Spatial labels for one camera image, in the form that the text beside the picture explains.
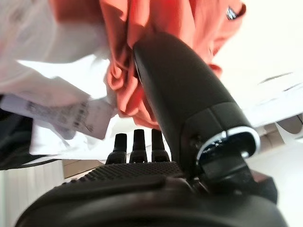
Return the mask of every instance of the white ceiling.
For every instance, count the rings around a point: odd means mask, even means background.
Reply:
[[[303,2],[244,2],[242,27],[214,59],[223,68],[222,82],[233,96],[252,91],[266,78],[303,69]]]

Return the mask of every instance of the clothes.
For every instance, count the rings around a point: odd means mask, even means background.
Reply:
[[[0,19],[3,19],[0,26],[0,94],[14,94],[44,106],[72,105],[86,101],[92,95],[94,88],[89,87],[92,67],[75,61],[94,54],[97,48],[108,53],[106,58],[109,58],[104,24],[57,23],[49,0],[1,0]],[[73,65],[68,70],[65,63],[72,62],[79,66],[78,69]],[[102,82],[105,87],[102,78],[96,78],[92,84]]]
[[[90,17],[87,11],[81,12],[81,7],[70,7],[75,1],[67,4],[68,1],[51,0],[58,21],[79,22],[95,18],[95,11]],[[76,2],[85,5],[85,9],[89,4],[96,4],[93,0]],[[108,84],[117,93],[120,112],[132,116],[136,124],[150,128],[159,126],[135,70],[132,47],[136,41],[156,32],[175,35],[220,76],[221,68],[211,60],[238,30],[246,11],[246,6],[239,0],[100,0],[99,3],[112,53]],[[60,15],[64,12],[61,8],[70,10]]]

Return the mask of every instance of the orange fabric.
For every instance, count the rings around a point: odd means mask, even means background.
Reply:
[[[96,23],[103,21],[98,0],[49,0],[59,22]]]
[[[54,9],[63,7],[61,2],[51,0],[56,5]],[[121,113],[132,116],[136,124],[151,128],[159,126],[136,75],[132,56],[135,42],[156,32],[170,33],[189,45],[220,76],[221,68],[211,60],[238,30],[246,10],[239,0],[99,0],[99,3],[112,53],[108,84],[117,93]],[[228,20],[228,7],[238,14],[236,19]],[[71,11],[70,18],[82,16]],[[55,15],[59,21],[71,21],[60,16],[58,10]]]

